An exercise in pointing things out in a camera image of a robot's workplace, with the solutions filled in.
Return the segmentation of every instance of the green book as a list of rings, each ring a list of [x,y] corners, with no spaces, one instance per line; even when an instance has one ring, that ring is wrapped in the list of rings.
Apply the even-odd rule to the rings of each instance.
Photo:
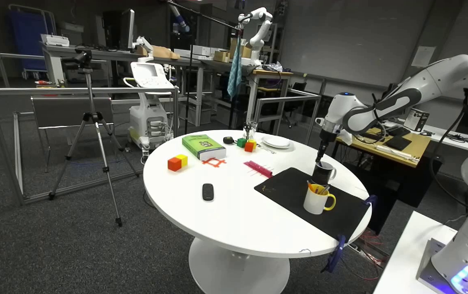
[[[226,157],[226,148],[219,145],[207,135],[189,135],[181,140],[194,156],[199,160],[210,158],[221,159]]]

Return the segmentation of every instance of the black cup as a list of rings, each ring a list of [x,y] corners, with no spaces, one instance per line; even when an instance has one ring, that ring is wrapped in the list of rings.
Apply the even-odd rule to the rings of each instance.
[[[313,184],[327,185],[328,181],[335,178],[337,171],[328,162],[318,162],[315,164],[314,173],[312,173]]]

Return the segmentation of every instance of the gray carpet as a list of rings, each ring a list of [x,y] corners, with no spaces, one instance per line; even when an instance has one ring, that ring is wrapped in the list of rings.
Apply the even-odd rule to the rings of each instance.
[[[16,86],[24,83],[12,81]],[[28,97],[0,99],[0,120],[7,142],[12,147],[12,111],[30,111]],[[116,117],[125,122],[128,115]],[[213,122],[189,132],[222,129]],[[118,127],[124,134],[126,125]],[[281,135],[303,142],[306,131],[282,127]],[[49,190],[56,180],[63,155],[67,152],[63,133],[51,132],[53,155],[51,171],[43,173],[43,156],[30,118],[21,122],[24,185],[27,194]],[[69,166],[63,185],[103,177],[94,130],[85,131],[75,164]],[[126,138],[120,137],[125,144]],[[317,148],[317,134],[310,145]],[[122,158],[116,158],[105,141],[111,173],[128,170]],[[140,152],[133,147],[127,154],[140,169]],[[188,251],[192,236],[178,229],[156,210],[147,206],[142,180],[135,177],[115,182],[115,192],[124,220],[114,223],[114,207],[108,186],[102,185],[54,201],[39,201],[23,207],[14,204],[5,169],[0,159],[0,293],[200,293],[190,274]],[[432,187],[417,209],[439,221],[460,212],[456,205]],[[413,208],[397,203],[381,235],[381,248],[391,253]],[[365,277],[375,270],[367,259],[345,249],[346,263]],[[333,274],[320,273],[326,256],[292,259],[290,280],[283,293],[372,292],[377,281],[364,281],[342,264]]]

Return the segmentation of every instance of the table base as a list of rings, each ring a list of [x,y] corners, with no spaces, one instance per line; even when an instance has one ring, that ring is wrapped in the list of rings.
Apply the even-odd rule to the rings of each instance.
[[[237,253],[194,238],[191,273],[206,294],[279,294],[290,276],[288,258]]]

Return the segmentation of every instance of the green cube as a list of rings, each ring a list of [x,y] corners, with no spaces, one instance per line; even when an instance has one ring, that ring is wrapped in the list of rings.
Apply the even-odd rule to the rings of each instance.
[[[246,139],[245,138],[239,138],[237,140],[237,145],[241,148],[245,148],[245,144],[246,144]]]

